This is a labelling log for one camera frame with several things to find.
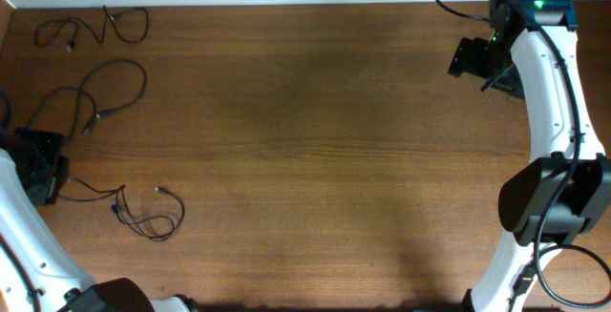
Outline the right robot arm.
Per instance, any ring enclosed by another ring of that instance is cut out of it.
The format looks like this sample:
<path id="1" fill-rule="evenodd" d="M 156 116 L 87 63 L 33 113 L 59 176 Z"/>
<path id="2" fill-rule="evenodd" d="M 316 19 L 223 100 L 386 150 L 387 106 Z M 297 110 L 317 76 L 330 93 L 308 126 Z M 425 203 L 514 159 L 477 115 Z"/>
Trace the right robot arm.
<path id="1" fill-rule="evenodd" d="M 588 115 L 572 0 L 489 0 L 487 39 L 460 41 L 449 72 L 525 101 L 528 165 L 501 188 L 500 243 L 468 290 L 465 311 L 519 311 L 545 266 L 591 231 L 610 205 L 610 160 Z"/>

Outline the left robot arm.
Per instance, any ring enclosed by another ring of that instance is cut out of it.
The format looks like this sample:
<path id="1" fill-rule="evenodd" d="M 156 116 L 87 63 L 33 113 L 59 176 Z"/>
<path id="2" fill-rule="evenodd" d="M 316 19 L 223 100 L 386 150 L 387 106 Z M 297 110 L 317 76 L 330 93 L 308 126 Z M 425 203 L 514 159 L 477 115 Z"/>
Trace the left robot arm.
<path id="1" fill-rule="evenodd" d="M 183 296 L 151 300 L 131 280 L 96 282 L 64 250 L 36 208 L 68 176 L 58 133 L 1 134 L 1 308 L 4 311 L 194 311 Z"/>

